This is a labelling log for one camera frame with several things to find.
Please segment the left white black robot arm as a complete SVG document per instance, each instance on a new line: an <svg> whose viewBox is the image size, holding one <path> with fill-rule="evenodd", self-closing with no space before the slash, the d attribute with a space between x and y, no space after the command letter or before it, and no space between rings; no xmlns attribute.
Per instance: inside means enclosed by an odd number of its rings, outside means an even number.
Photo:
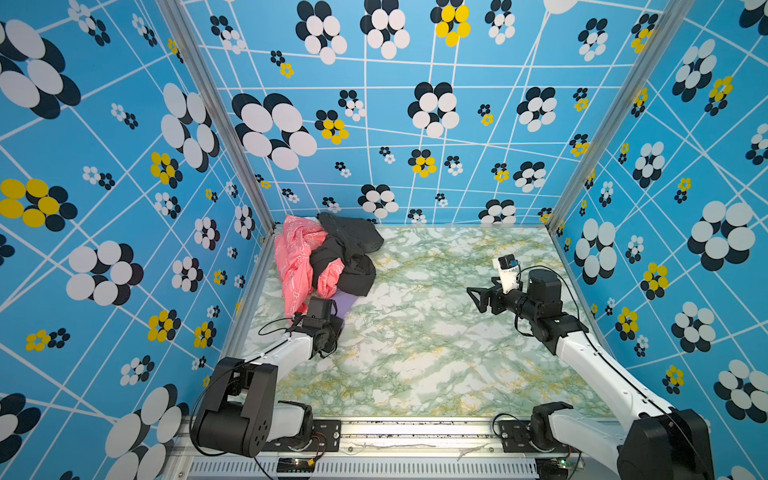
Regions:
<svg viewBox="0 0 768 480"><path fill-rule="evenodd" d="M251 359L225 357L190 418L192 445L204 456L256 457L276 442L301 449L312 442L312 407L276 399L278 383L293 369L334 353L344 320L336 302L313 298L283 336Z"/></svg>

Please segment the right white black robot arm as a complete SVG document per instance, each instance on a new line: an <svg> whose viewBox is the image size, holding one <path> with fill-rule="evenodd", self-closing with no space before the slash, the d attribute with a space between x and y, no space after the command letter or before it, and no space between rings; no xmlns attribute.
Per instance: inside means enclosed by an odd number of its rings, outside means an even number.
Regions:
<svg viewBox="0 0 768 480"><path fill-rule="evenodd" d="M622 479L712 479L709 429L691 409L679 410L632 376L576 316L563 309L560 276L548 268L500 269L490 288L467 288L479 312L509 312L530 325L527 336L570 366L598 394L619 423L610 429L565 402L536 406L529 420L533 445L568 445Z"/></svg>

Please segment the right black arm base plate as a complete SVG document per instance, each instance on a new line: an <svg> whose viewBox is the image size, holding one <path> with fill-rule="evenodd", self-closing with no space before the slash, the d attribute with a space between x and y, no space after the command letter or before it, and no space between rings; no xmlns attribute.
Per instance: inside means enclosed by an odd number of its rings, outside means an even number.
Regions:
<svg viewBox="0 0 768 480"><path fill-rule="evenodd" d="M503 417L493 423L492 431L500 440L504 453L546 454L565 457L576 455L577 451L565 444L539 447L533 443L528 423L511 417Z"/></svg>

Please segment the purple printed cloth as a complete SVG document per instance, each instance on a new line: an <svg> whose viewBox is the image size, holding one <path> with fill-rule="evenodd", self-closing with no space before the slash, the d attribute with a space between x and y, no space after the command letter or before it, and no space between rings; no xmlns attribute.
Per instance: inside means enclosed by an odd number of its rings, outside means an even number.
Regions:
<svg viewBox="0 0 768 480"><path fill-rule="evenodd" d="M342 320L345 320L352 307L360 299L359 296L338 290L331 298L331 314Z"/></svg>

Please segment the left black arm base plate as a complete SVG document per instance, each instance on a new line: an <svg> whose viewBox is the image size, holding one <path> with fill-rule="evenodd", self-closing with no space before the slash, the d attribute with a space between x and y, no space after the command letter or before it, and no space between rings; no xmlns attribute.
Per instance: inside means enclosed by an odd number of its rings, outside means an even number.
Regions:
<svg viewBox="0 0 768 480"><path fill-rule="evenodd" d="M315 419L309 440L299 443L297 440L274 440L267 443L264 452L338 452L342 434L342 421L339 419Z"/></svg>

